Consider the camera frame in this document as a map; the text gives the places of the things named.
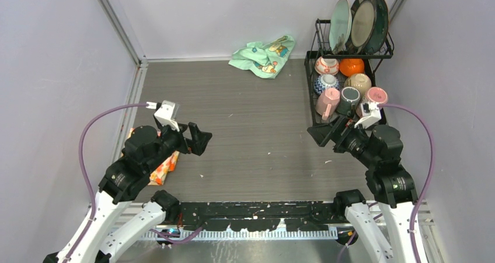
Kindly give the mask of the pale pink mug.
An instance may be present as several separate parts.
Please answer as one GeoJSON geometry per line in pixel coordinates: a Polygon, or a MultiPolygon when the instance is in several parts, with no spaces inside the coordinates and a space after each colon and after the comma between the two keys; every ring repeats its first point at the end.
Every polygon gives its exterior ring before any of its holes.
{"type": "Polygon", "coordinates": [[[340,91],[328,88],[322,92],[316,103],[316,112],[321,115],[322,121],[328,120],[336,111],[340,102],[340,91]]]}

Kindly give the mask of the dark green mug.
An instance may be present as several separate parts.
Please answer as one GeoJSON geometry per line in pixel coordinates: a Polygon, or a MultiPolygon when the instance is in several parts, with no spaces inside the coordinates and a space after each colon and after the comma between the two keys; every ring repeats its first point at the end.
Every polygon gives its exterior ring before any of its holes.
{"type": "Polygon", "coordinates": [[[353,117],[355,109],[361,100],[360,92],[354,87],[344,87],[340,92],[340,101],[336,113],[353,117]]]}

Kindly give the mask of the white ceramic bowl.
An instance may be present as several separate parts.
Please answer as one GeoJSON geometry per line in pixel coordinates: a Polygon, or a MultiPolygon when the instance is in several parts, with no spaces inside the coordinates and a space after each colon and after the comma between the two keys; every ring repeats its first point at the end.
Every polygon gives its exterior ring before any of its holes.
{"type": "Polygon", "coordinates": [[[372,88],[372,82],[368,75],[355,73],[346,79],[344,87],[353,87],[359,91],[361,97],[364,97],[365,93],[372,88]]]}

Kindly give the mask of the pink glass mug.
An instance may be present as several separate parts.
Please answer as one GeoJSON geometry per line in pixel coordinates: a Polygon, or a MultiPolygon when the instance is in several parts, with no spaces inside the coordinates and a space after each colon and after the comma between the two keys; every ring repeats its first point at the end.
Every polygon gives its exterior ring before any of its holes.
{"type": "Polygon", "coordinates": [[[371,87],[361,98],[361,103],[376,102],[378,104],[386,104],[389,100],[388,94],[380,87],[371,87]]]}

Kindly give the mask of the orange coral pattern bowl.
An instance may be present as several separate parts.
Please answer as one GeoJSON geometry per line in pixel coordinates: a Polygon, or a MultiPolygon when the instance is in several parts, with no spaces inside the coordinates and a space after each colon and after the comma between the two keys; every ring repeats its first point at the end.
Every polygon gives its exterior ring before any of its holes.
{"type": "Polygon", "coordinates": [[[315,71],[320,75],[336,75],[339,72],[339,62],[334,58],[319,57],[315,63],[315,71]]]}

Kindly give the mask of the white bowl orange outside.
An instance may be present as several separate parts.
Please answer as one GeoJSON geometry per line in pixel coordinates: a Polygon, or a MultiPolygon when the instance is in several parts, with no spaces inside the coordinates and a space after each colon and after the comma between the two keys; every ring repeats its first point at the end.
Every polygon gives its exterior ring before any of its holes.
{"type": "Polygon", "coordinates": [[[365,64],[362,59],[345,58],[340,61],[339,71],[346,77],[351,77],[356,73],[365,72],[365,64]]]}

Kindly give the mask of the mint green flower plate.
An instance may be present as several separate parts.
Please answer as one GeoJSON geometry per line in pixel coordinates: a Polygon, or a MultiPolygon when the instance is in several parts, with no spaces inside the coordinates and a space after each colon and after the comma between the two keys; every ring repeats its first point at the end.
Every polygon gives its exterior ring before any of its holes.
{"type": "Polygon", "coordinates": [[[330,19],[329,45],[333,54],[346,49],[351,25],[352,14],[348,0],[338,0],[330,19]]]}

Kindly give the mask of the black rimmed cream plate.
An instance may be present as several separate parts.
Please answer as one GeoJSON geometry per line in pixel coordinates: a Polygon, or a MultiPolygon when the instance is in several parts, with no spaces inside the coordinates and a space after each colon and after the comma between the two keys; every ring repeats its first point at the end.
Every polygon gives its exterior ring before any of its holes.
{"type": "Polygon", "coordinates": [[[350,10],[352,24],[346,48],[350,54],[359,54],[373,34],[377,18],[377,2],[376,0],[355,0],[350,10]]]}

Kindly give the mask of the dark blue floral plate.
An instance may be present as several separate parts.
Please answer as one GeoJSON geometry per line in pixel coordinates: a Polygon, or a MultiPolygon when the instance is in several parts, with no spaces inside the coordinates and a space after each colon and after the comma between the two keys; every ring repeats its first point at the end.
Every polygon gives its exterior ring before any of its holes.
{"type": "Polygon", "coordinates": [[[389,29],[389,11],[385,0],[375,0],[377,4],[377,16],[374,24],[374,30],[370,37],[365,52],[375,54],[380,51],[385,43],[389,29]]]}

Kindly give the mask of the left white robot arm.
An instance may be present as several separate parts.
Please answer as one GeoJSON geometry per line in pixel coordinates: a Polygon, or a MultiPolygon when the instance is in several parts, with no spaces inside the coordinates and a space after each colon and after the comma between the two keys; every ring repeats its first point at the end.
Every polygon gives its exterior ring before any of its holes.
{"type": "Polygon", "coordinates": [[[124,143],[122,156],[106,170],[95,203],[76,233],[59,252],[44,262],[116,262],[140,236],[160,223],[178,220],[180,202],[165,190],[159,190],[146,206],[115,232],[114,224],[148,185],[151,173],[175,151],[200,156],[212,133],[197,124],[179,124],[178,129],[163,125],[133,130],[124,143]]]}

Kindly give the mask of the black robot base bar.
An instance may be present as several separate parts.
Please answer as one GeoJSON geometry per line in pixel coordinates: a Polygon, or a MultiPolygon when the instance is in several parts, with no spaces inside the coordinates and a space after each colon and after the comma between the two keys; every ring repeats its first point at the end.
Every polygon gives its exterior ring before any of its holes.
{"type": "Polygon", "coordinates": [[[289,232],[324,231],[349,221],[332,201],[182,202],[162,222],[193,231],[272,232],[284,224],[289,232]]]}

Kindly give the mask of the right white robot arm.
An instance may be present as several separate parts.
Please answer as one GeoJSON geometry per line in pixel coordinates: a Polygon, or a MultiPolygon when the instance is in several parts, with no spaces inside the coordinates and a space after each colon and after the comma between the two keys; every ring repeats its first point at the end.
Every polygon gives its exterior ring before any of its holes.
{"type": "Polygon", "coordinates": [[[384,217],[389,236],[381,232],[359,190],[337,192],[333,214],[338,221],[353,225],[372,261],[427,262],[421,234],[416,229],[421,202],[412,176],[401,164],[403,143],[399,131],[388,125],[376,125],[366,133],[346,117],[309,127],[307,131],[319,146],[332,141],[334,152],[348,152],[366,167],[367,186],[384,217]]]}

